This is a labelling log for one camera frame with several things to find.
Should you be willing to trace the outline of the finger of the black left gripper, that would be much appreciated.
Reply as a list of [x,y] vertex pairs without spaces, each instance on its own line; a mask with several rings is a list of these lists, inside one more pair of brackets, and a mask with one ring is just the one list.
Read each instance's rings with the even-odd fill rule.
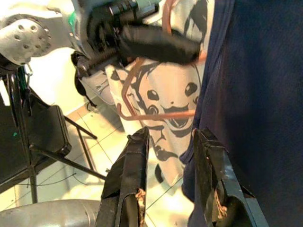
[[124,26],[120,33],[120,53],[126,57],[159,62],[193,63],[200,55],[200,43],[159,26]]

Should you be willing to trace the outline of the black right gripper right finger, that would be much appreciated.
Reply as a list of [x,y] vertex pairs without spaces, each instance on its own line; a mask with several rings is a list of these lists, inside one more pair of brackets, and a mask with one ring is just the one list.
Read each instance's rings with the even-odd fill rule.
[[209,129],[194,129],[197,186],[209,227],[267,227],[268,222],[240,168]]

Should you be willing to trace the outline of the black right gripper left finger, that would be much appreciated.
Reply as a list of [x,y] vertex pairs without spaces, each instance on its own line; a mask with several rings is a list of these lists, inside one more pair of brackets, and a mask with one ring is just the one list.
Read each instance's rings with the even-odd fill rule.
[[126,146],[106,176],[97,227],[145,225],[149,130],[141,128],[127,138]]

